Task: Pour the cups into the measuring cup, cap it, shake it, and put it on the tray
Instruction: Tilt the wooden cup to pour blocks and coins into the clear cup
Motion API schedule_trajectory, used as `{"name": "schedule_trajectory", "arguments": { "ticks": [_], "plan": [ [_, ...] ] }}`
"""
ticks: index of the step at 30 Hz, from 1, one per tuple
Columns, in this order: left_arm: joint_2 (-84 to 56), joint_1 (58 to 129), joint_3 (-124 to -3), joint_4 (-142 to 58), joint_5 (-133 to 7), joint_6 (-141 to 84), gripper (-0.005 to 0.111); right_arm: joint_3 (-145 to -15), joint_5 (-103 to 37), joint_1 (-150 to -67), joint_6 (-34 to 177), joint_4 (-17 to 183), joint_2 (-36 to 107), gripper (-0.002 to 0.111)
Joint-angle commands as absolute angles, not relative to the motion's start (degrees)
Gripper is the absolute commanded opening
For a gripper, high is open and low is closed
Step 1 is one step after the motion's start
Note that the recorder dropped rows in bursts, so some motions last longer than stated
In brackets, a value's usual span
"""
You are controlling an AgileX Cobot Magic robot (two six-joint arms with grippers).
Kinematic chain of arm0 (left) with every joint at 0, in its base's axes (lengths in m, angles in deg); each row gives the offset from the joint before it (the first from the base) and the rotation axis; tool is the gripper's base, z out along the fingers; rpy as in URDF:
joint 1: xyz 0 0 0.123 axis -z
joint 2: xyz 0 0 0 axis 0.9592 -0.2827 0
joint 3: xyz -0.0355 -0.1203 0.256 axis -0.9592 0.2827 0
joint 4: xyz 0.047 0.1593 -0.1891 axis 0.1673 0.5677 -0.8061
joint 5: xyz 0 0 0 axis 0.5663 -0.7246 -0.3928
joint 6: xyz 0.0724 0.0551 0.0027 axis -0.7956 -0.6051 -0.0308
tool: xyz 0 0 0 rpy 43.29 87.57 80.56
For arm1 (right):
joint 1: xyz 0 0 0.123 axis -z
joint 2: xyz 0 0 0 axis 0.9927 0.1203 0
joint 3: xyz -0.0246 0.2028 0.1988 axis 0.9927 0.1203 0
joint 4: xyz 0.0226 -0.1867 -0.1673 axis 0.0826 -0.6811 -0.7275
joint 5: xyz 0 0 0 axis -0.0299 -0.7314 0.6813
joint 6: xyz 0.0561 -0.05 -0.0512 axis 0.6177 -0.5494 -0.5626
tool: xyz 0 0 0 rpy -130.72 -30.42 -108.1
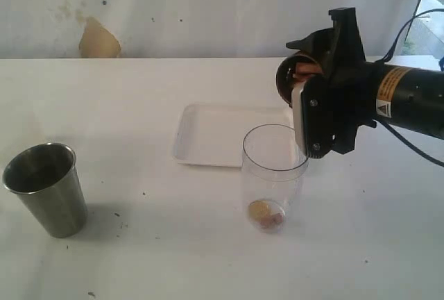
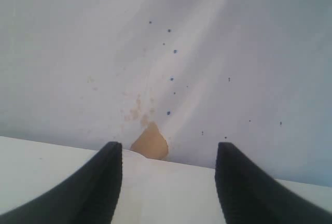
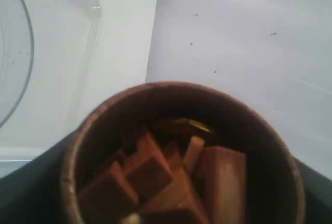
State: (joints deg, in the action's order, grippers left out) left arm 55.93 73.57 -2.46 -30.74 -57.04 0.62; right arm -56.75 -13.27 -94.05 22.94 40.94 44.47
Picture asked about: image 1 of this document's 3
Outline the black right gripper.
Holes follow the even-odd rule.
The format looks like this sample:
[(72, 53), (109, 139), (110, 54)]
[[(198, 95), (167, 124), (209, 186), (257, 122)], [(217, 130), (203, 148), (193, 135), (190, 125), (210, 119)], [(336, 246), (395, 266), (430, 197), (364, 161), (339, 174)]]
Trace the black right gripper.
[(360, 126), (376, 126), (373, 120), (376, 62), (366, 61), (355, 8), (335, 8), (328, 12), (333, 26), (286, 43), (321, 61), (327, 79), (327, 133), (322, 155), (355, 150)]

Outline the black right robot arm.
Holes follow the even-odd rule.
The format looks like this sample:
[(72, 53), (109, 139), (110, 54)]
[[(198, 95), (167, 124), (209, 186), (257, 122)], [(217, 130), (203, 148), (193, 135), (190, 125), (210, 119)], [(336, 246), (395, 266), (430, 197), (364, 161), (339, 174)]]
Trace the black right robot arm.
[(395, 47), (367, 61), (356, 10), (337, 8), (329, 15), (331, 28), (287, 43), (295, 53), (276, 74), (302, 153), (349, 153), (358, 128), (377, 124), (443, 138), (443, 73), (390, 64)]

